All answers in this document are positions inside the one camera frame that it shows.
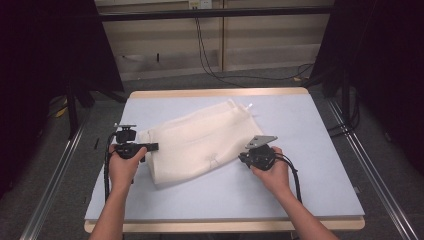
black cable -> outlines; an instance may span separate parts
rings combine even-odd
[[[205,50],[205,45],[203,44],[202,30],[200,29],[199,19],[198,18],[195,18],[195,21],[196,21],[196,28],[197,28],[197,41],[198,41],[198,44],[199,44],[200,63],[202,64],[203,70],[209,76],[214,77],[215,79],[217,79],[220,82],[223,82],[223,83],[226,83],[226,84],[230,84],[230,85],[233,85],[233,86],[236,86],[236,87],[240,87],[240,88],[245,88],[244,86],[241,86],[241,85],[238,85],[238,84],[235,84],[235,83],[231,83],[231,82],[227,82],[227,81],[222,80],[221,77],[216,76],[215,73],[212,71],[212,69],[210,67],[210,64],[209,64],[208,57],[206,56],[206,50]],[[205,60],[206,60],[206,63],[207,63],[207,66],[208,66],[210,72],[208,72],[206,70],[205,65],[203,64],[202,50],[203,50],[203,55],[205,56]]]
[[[278,160],[281,160],[281,161],[287,163],[287,165],[292,170],[294,183],[295,183],[295,186],[296,186],[297,200],[299,200],[299,202],[302,203],[302,196],[301,196],[301,193],[300,193],[300,183],[299,183],[299,176],[297,175],[297,172],[298,172],[297,169],[294,168],[293,163],[290,161],[290,159],[286,155],[283,155],[281,153],[275,153],[275,159],[278,159]]]
[[[209,76],[214,77],[214,78],[216,78],[217,80],[219,80],[219,81],[221,81],[221,82],[223,82],[223,83],[227,83],[227,84],[231,84],[231,85],[234,85],[234,86],[237,86],[237,87],[245,88],[244,86],[237,85],[237,84],[230,83],[230,82],[226,82],[226,81],[224,81],[224,80],[222,80],[222,79],[225,79],[225,78],[253,78],[253,79],[263,79],[263,80],[273,80],[273,81],[289,80],[289,79],[292,79],[292,78],[295,78],[295,77],[301,76],[301,75],[302,75],[302,73],[306,72],[307,70],[309,70],[309,69],[310,69],[310,68],[314,65],[314,63],[302,64],[302,65],[298,66],[297,74],[292,75],[292,76],[288,76],[288,77],[284,77],[284,78],[268,78],[268,77],[259,77],[259,76],[244,76],[244,75],[217,76],[217,75],[216,75],[216,74],[212,71],[212,69],[211,69],[211,67],[210,67],[210,65],[209,65],[208,58],[207,58],[207,56],[206,56],[206,51],[205,51],[205,46],[204,46],[204,44],[203,44],[202,30],[201,30],[201,28],[200,28],[200,22],[199,22],[199,19],[198,19],[198,18],[195,18],[195,21],[196,21],[196,28],[197,28],[198,43],[199,43],[200,62],[201,62],[201,64],[202,64],[202,68],[203,68],[203,70],[204,70],[204,71],[205,71],[205,72],[206,72]],[[207,66],[208,66],[208,69],[209,69],[209,71],[210,71],[210,72],[208,72],[208,71],[206,70],[206,67],[205,67],[205,66],[204,66],[204,64],[203,64],[202,50],[203,50],[203,55],[205,56],[205,60],[206,60],[206,63],[207,63]],[[309,66],[308,66],[307,68],[305,68],[304,70],[300,71],[300,68],[301,68],[301,67],[303,67],[303,66],[306,66],[306,65],[309,65]]]
[[[330,135],[331,138],[342,136],[342,135],[345,135],[347,133],[350,133],[350,132],[354,131],[356,129],[356,127],[358,127],[359,122],[360,122],[360,108],[359,108],[359,103],[360,103],[359,94],[356,92],[355,93],[354,110],[352,112],[352,116],[349,119],[349,123],[341,123],[341,124],[338,124],[338,125],[336,125],[334,127],[327,128],[327,131],[333,131],[333,130],[337,130],[339,128],[346,128],[346,129],[344,129],[340,133]]]
[[[113,152],[109,152],[109,146],[112,143],[113,137],[115,136],[116,136],[116,132],[112,133],[107,139],[107,143],[106,143],[105,161],[104,161],[104,168],[103,168],[103,177],[104,177],[104,185],[105,185],[105,202],[108,199],[109,193],[110,193],[109,162],[110,162],[110,157],[112,156],[112,153],[113,153]]]

finger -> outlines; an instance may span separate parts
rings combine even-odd
[[[260,170],[259,168],[256,168],[253,165],[250,165],[250,170],[252,170],[252,173],[257,177],[260,177],[262,174],[262,170]]]
[[[134,155],[134,157],[131,158],[131,160],[136,159],[137,161],[140,161],[144,155],[146,155],[147,153],[147,148],[146,147],[142,147],[140,150],[138,150],[138,152]]]
[[[109,152],[110,153],[113,153],[115,151],[115,146],[116,146],[116,144],[109,145]]]
[[[276,153],[283,153],[283,150],[281,150],[281,148],[279,148],[279,147],[276,147],[276,146],[272,146],[271,147],[272,149],[274,149],[274,151],[276,152]]]

metal frame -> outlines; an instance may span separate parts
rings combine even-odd
[[[329,100],[329,105],[331,110],[333,111],[334,116],[339,124],[341,124],[341,128],[346,132],[345,137],[349,141],[352,150],[354,151],[358,161],[363,167],[365,173],[367,174],[374,190],[376,191],[378,197],[386,208],[387,213],[395,224],[397,230],[399,231],[402,239],[410,240],[410,239],[419,239],[417,234],[415,233],[412,225],[406,216],[405,212],[397,203],[396,199],[391,194],[390,190],[387,188],[377,169],[371,161],[371,158],[368,156],[361,142],[357,138],[355,132],[349,131],[348,127],[344,125],[344,119],[342,111],[337,104],[337,102],[333,100]]]

white cloth bag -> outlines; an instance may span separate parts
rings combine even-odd
[[[139,132],[141,142],[159,143],[146,154],[155,184],[187,180],[238,157],[262,135],[248,109],[228,100]]]

black stand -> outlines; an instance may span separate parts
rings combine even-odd
[[[343,74],[342,81],[342,117],[346,127],[351,127],[350,121],[350,92],[349,92],[349,75],[346,71]]]
[[[119,96],[111,91],[107,91],[106,89],[97,86],[96,84],[93,84],[90,81],[73,80],[72,78],[68,79],[66,85],[66,99],[68,102],[69,110],[69,139],[72,139],[74,137],[79,127],[75,98],[78,99],[82,107],[91,108],[94,105],[95,100],[90,94],[90,89],[98,91],[119,103],[127,102],[126,98]]]

